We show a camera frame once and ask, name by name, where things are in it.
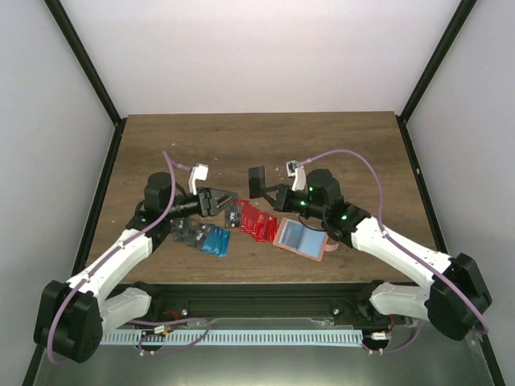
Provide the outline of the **pink leather card holder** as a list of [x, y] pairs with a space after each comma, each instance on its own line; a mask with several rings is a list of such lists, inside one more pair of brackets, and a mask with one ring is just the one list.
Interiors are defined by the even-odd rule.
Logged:
[[301, 257], [320, 262], [325, 253], [335, 252], [339, 245], [329, 244], [325, 231], [309, 229], [297, 220], [283, 218], [272, 244]]

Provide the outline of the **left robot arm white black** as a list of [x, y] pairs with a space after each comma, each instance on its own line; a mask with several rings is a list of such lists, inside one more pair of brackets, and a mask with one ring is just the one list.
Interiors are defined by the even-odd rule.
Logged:
[[238, 197], [212, 187], [190, 187], [185, 195], [175, 189], [170, 173], [153, 173], [143, 200], [114, 244], [66, 282], [51, 281], [44, 287], [33, 339], [49, 355], [83, 363], [118, 327], [136, 318], [148, 325], [163, 318], [165, 306], [144, 289], [130, 287], [116, 296], [113, 289], [171, 234], [173, 220], [216, 216]]

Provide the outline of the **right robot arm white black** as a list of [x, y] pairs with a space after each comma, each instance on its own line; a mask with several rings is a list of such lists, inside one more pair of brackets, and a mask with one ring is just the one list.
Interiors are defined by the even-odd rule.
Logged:
[[414, 285], [376, 281], [357, 304], [363, 322], [374, 324], [397, 314], [426, 320], [444, 336], [460, 341], [484, 326], [480, 316], [492, 297], [472, 257], [451, 257], [426, 248], [379, 224], [366, 210], [348, 202], [328, 169], [309, 173], [299, 166], [290, 170], [292, 185], [267, 186], [265, 169], [249, 169], [249, 196], [264, 198], [275, 211], [320, 220], [317, 236], [331, 238], [368, 253], [409, 277]]

